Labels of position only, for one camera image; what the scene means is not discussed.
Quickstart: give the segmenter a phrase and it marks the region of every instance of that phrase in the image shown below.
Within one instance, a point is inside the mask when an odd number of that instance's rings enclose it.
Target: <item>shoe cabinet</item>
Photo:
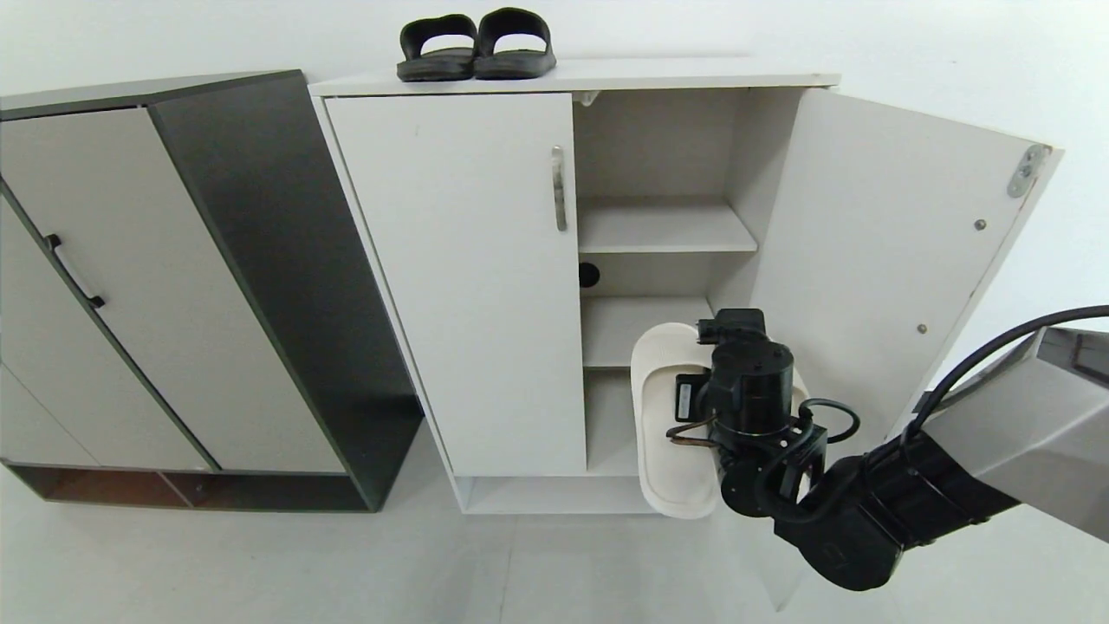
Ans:
[[[462,511],[649,512],[632,346],[722,307],[764,309],[863,443],[912,408],[1062,151],[820,69],[568,60],[309,86]]]
[[[303,74],[0,110],[3,463],[57,501],[380,509],[421,411]]]

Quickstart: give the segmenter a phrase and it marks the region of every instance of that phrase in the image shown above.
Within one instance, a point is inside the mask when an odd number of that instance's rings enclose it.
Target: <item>dark gray cabinet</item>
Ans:
[[[380,508],[421,412],[301,72],[6,98],[0,176],[0,456],[28,484]]]

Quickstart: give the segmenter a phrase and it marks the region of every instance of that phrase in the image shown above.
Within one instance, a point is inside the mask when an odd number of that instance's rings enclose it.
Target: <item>black door handle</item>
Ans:
[[[77,289],[81,290],[81,294],[84,296],[85,301],[88,301],[93,309],[100,309],[101,307],[103,307],[104,304],[108,303],[106,300],[104,300],[104,297],[100,296],[99,294],[89,296],[89,294],[84,291],[84,287],[81,285],[81,283],[78,282],[78,279],[73,276],[73,272],[70,270],[70,267],[65,264],[65,259],[62,258],[60,253],[58,253],[58,247],[62,246],[62,237],[59,236],[58,234],[47,234],[45,236],[42,236],[42,242],[45,243],[47,250],[49,250],[50,254],[54,256],[54,259],[58,260],[58,264],[62,267],[62,270],[65,272],[65,276],[69,277],[71,282],[77,284]]]

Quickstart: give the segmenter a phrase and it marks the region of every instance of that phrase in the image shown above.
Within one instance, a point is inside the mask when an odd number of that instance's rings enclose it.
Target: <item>white slipper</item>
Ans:
[[[682,447],[667,439],[674,422],[674,377],[712,367],[712,347],[698,345],[698,333],[682,324],[648,330],[631,352],[631,399],[635,412],[639,484],[654,511],[695,520],[712,513],[720,499],[712,449]],[[684,436],[704,437],[705,428]]]

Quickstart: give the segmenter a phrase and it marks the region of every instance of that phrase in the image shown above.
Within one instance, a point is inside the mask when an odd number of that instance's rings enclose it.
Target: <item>slide sandal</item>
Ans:
[[[497,40],[506,34],[533,34],[547,44],[538,50],[506,50],[494,52]],[[481,18],[478,27],[478,58],[474,61],[474,78],[478,80],[522,80],[539,78],[554,63],[551,31],[542,18],[511,7],[498,9]]]
[[[712,449],[683,447],[667,439],[674,421],[674,377],[712,367],[712,347],[698,345],[698,333],[682,324],[648,330],[631,352],[631,403],[635,413],[639,485],[654,511],[695,520],[712,513],[720,499]],[[705,427],[685,432],[704,438]]]
[[[421,53],[428,40],[444,34],[477,38],[470,18],[454,13],[417,20],[400,29],[400,49],[405,60],[397,63],[397,78],[404,82],[442,82],[466,80],[474,75],[474,47],[447,48]]]

